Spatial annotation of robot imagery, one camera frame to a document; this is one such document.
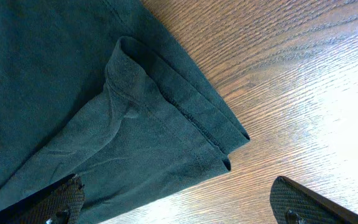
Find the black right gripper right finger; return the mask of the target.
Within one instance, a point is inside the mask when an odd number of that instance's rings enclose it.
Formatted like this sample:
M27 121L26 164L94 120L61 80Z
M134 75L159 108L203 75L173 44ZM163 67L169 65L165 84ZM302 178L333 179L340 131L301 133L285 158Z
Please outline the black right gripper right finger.
M274 180L270 206L281 224L358 223L358 214L285 176Z

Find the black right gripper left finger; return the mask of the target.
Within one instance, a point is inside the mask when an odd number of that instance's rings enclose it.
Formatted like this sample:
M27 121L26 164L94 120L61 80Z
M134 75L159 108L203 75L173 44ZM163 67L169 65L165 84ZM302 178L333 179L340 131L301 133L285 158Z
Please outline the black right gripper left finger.
M85 202L84 185L70 174L0 211L0 224L76 223Z

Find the dark green Nike t-shirt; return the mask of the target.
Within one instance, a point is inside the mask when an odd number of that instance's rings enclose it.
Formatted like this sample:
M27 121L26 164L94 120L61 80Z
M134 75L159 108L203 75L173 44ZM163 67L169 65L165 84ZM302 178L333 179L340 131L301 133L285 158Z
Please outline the dark green Nike t-shirt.
M229 172L249 139L140 1L0 1L0 211L78 174L99 223Z

